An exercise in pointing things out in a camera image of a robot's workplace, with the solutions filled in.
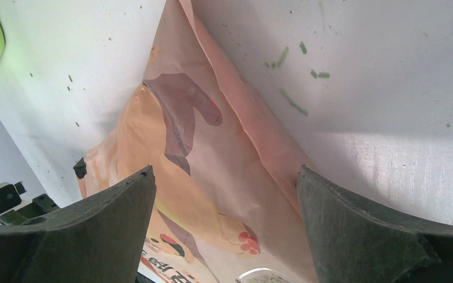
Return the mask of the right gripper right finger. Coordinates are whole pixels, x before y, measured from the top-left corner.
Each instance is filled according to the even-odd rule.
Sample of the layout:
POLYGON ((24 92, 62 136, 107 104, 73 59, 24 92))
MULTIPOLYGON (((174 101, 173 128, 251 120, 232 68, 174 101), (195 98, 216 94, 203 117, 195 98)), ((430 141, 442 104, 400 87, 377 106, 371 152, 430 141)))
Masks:
POLYGON ((298 202, 320 282, 453 282, 453 226, 391 209, 306 166, 298 202))

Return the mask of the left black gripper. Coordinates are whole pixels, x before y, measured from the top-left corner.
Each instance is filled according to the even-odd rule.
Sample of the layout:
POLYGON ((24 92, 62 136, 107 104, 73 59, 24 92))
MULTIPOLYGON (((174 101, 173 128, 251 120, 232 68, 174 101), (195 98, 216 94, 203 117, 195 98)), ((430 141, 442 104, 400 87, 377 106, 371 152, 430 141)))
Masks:
POLYGON ((47 195, 41 194, 19 209, 11 209, 0 216, 0 225, 22 225, 23 223, 59 210, 60 207, 47 195))

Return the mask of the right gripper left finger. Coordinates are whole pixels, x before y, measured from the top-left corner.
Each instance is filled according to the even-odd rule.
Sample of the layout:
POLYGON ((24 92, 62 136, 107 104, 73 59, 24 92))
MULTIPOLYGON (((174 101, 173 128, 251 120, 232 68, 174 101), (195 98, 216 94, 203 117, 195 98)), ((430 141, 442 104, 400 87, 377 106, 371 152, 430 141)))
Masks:
POLYGON ((0 282, 134 282, 155 197, 147 166, 69 206, 0 226, 0 282))

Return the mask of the pink cat litter bag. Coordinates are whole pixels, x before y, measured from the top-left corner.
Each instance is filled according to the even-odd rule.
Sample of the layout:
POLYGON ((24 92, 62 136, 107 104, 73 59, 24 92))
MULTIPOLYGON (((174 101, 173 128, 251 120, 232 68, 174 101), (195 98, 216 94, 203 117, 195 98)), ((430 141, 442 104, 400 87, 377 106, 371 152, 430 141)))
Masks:
POLYGON ((86 198, 153 168, 140 263, 165 282, 317 282, 296 192, 307 163, 191 2, 167 1, 143 81, 78 184, 86 198))

